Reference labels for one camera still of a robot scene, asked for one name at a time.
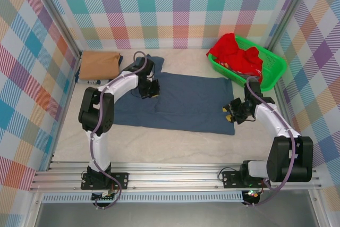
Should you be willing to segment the blue t-shirt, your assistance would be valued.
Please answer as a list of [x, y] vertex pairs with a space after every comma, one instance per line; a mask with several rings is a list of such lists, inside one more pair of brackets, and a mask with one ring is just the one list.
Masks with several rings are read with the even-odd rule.
[[148, 58], [156, 66], [159, 96], [142, 99], [137, 89], [129, 91], [114, 104], [114, 124], [235, 134], [223, 112], [234, 98], [230, 80], [167, 73], [162, 71], [162, 57]]

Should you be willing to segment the dark grey garment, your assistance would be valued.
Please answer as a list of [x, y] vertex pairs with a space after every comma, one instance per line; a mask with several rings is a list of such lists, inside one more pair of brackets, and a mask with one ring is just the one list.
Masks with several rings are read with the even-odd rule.
[[235, 74], [237, 74], [238, 76], [242, 77], [243, 79], [247, 79], [248, 77], [251, 77], [251, 76], [252, 76], [252, 75], [249, 74], [249, 73], [242, 73], [242, 72], [240, 72], [240, 71], [234, 71], [234, 70], [233, 70], [233, 72], [234, 72]]

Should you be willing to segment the green plastic basket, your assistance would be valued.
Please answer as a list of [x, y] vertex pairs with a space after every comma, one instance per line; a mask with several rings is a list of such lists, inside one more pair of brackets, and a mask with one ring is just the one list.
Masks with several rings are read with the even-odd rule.
[[[286, 62], [283, 60], [282, 57], [278, 56], [277, 54], [274, 54], [241, 36], [235, 35], [235, 39], [241, 49], [249, 49], [250, 47], [256, 47], [258, 49], [259, 57], [263, 60], [263, 79], [262, 83], [260, 83], [261, 90], [271, 90], [286, 70]], [[237, 83], [240, 86], [245, 85], [246, 79], [243, 79], [242, 77], [231, 72], [227, 68], [218, 65], [216, 62], [214, 62], [215, 57], [213, 55], [209, 54], [208, 59], [211, 62], [212, 67], [215, 71], [231, 79], [233, 82]]]

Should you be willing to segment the tan folded t-shirt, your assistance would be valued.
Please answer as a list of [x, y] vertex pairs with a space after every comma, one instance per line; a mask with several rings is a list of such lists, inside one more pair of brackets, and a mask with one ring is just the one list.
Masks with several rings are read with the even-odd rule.
[[119, 74], [120, 53], [84, 51], [81, 56], [81, 80], [109, 80]]

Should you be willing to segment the red t-shirt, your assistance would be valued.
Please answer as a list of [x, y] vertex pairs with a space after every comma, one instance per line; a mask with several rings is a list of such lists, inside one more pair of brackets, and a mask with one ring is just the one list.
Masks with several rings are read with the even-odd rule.
[[214, 62], [218, 65], [231, 72], [234, 70], [249, 73], [262, 83], [263, 60], [259, 57], [258, 49], [256, 47], [241, 49], [236, 42], [235, 34], [224, 34], [206, 53], [206, 56], [208, 57], [209, 54], [215, 57]]

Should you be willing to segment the navy white printed folded t-shirt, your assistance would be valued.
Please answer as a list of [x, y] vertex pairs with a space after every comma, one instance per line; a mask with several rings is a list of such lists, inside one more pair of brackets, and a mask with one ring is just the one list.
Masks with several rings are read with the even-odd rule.
[[[122, 61], [123, 61], [123, 56], [121, 55], [119, 63], [118, 63], [119, 68], [120, 68]], [[89, 85], [104, 85], [104, 84], [106, 84], [106, 83], [108, 83], [109, 81], [112, 80], [112, 79], [109, 79], [109, 80], [81, 80], [79, 78], [79, 72], [80, 72], [80, 67], [78, 68], [76, 75], [75, 75], [75, 82], [76, 83], [84, 83], [84, 84], [89, 84]]]

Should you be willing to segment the steel bottom plate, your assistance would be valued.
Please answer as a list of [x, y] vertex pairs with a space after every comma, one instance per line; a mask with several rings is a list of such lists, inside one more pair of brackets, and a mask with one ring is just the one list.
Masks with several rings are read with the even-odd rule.
[[43, 204], [35, 227], [319, 227], [309, 207], [283, 214], [237, 203], [134, 204], [107, 210], [92, 204]]

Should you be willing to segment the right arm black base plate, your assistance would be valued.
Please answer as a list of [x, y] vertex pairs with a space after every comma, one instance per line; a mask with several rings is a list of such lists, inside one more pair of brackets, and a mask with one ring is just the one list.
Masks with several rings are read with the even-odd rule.
[[241, 173], [240, 171], [224, 171], [221, 178], [225, 189], [261, 188], [263, 181], [263, 178], [252, 177], [248, 173]]

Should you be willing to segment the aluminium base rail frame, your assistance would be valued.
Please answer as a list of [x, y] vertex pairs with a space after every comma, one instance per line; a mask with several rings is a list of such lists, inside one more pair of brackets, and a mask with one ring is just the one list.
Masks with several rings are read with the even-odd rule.
[[[87, 162], [52, 161], [35, 174], [30, 192], [80, 192]], [[127, 192], [222, 191], [217, 174], [239, 164], [111, 163], [112, 172], [129, 174]]]

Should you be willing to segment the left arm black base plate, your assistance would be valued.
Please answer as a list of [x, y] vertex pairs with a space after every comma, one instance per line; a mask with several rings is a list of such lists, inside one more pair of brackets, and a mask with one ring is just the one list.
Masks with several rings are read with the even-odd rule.
[[[118, 181], [122, 189], [127, 189], [129, 174], [118, 172], [111, 173], [112, 178]], [[83, 172], [81, 174], [81, 190], [117, 190], [119, 189], [118, 183], [109, 178], [108, 176], [102, 174], [101, 172], [88, 173]]]

